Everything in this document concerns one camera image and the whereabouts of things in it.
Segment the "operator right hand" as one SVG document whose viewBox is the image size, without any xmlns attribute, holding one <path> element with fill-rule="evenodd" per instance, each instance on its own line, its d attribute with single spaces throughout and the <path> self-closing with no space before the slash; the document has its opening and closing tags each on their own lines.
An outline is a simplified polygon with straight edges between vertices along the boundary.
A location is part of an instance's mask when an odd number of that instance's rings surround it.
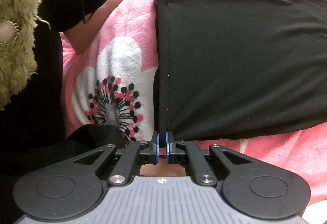
<svg viewBox="0 0 327 224">
<path fill-rule="evenodd" d="M 140 168 L 140 175 L 148 177 L 173 177 L 185 176 L 186 172 L 184 167 L 178 164 L 168 164 L 163 157 L 159 158 L 159 163 L 156 165 L 147 164 Z"/>
</svg>

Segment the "operator left hand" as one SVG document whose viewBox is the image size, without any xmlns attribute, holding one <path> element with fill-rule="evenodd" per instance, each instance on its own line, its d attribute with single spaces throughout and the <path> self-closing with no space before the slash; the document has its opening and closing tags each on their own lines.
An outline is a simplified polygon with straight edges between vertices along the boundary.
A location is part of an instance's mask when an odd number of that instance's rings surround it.
<svg viewBox="0 0 327 224">
<path fill-rule="evenodd" d="M 90 19 L 88 22 L 84 24 L 81 21 L 73 28 L 63 32 L 77 55 L 86 52 L 107 18 L 123 1 L 107 0 L 93 15 L 89 14 L 86 16 Z"/>
</svg>

